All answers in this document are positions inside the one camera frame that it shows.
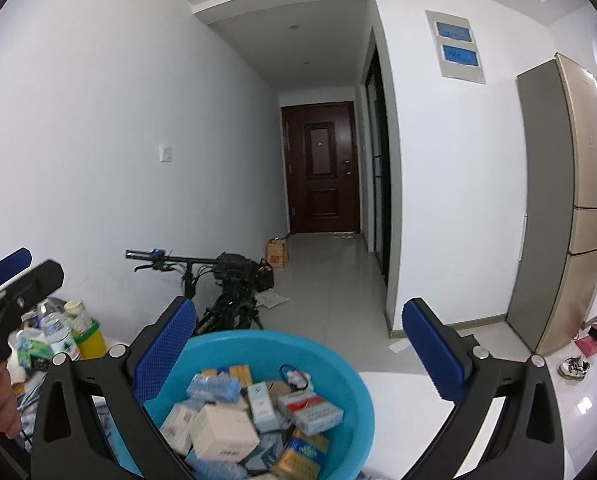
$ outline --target sneaker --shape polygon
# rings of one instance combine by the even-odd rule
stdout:
[[[582,381],[589,371],[589,363],[582,356],[570,357],[558,367],[560,377],[572,381]]]

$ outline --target brown wooden door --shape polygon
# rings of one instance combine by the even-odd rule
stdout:
[[[291,232],[358,232],[353,103],[282,111]]]

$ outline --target hand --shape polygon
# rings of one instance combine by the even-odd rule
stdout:
[[[12,391],[6,363],[0,363],[0,432],[7,438],[21,433],[21,415],[16,409],[16,395]]]

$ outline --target blue panel window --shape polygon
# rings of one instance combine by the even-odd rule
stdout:
[[[469,33],[469,29],[465,27],[459,27],[458,25],[450,25],[449,23],[437,22],[438,34],[443,38],[451,38],[451,40],[459,41],[472,41],[472,35]]]
[[[446,61],[451,61],[452,63],[478,66],[478,58],[473,50],[458,48],[457,46],[443,45],[443,56]]]

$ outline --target tiled floor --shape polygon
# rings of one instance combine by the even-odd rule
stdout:
[[[414,350],[394,353],[383,308],[386,289],[360,235],[290,237],[290,265],[275,270],[276,291],[290,300],[261,309],[268,330],[313,339],[338,352],[358,371],[425,374]],[[464,330],[498,358],[525,361],[530,352],[506,323]],[[547,358],[563,422],[565,445],[578,472],[597,448],[597,355],[581,383],[561,378],[564,359],[580,355],[572,344]],[[592,407],[581,413],[587,397]]]

